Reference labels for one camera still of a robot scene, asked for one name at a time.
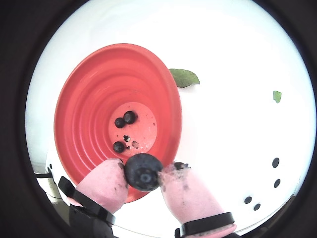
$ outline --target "black dot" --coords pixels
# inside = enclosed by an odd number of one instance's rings
[[[273,163],[272,163],[273,168],[276,168],[276,167],[278,166],[278,164],[279,164],[279,158],[275,158],[275,159],[273,160]]]
[[[247,197],[246,199],[244,199],[244,203],[248,204],[252,201],[252,197]]]
[[[260,207],[261,207],[261,204],[258,203],[257,205],[254,206],[253,210],[257,211]]]
[[[274,183],[274,187],[277,188],[280,183],[281,183],[280,179],[276,180],[275,183]]]

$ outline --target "red plastic pot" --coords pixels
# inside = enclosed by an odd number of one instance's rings
[[[114,120],[126,111],[134,111],[137,120],[119,129]],[[60,161],[78,184],[107,158],[126,162],[136,153],[149,153],[170,164],[181,126],[178,90],[164,63],[140,46],[115,44],[86,57],[67,79],[55,111],[54,136]],[[130,149],[115,153],[116,141]],[[127,202],[146,194],[130,187]]]

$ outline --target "leaf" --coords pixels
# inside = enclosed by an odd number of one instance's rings
[[[169,71],[173,75],[175,83],[179,88],[186,88],[192,84],[200,84],[196,74],[185,69],[170,68]]]
[[[281,101],[282,93],[278,91],[273,91],[273,99],[276,101],[276,103],[279,103]]]

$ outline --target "dark berry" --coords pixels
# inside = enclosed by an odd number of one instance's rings
[[[125,126],[125,121],[123,118],[117,118],[116,120],[114,120],[114,124],[118,128],[123,128]]]
[[[140,153],[130,157],[124,167],[124,174],[131,187],[150,192],[159,186],[158,171],[162,163],[150,154]]]
[[[120,141],[117,141],[113,144],[113,150],[116,152],[116,153],[122,153],[124,151],[124,144]]]
[[[133,111],[127,111],[123,115],[123,119],[128,125],[133,124],[136,119],[135,113]]]

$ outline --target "black strap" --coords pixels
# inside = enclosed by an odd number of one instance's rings
[[[231,233],[231,234],[225,236],[224,238],[239,238],[239,237],[241,237],[241,236],[239,236],[239,235],[237,235],[235,233]]]
[[[91,200],[89,197],[83,195],[81,192],[77,191],[73,184],[64,176],[59,180],[58,187],[67,196],[75,201],[79,202],[90,212],[94,213],[100,220],[114,224],[115,217],[105,208],[97,204],[95,201]]]
[[[230,212],[201,218],[184,223],[180,229],[176,229],[175,238],[191,236],[202,232],[208,232],[234,223]]]
[[[49,178],[53,178],[53,175],[51,172],[47,173],[47,174],[35,174],[35,177],[37,177],[38,179],[49,179]]]

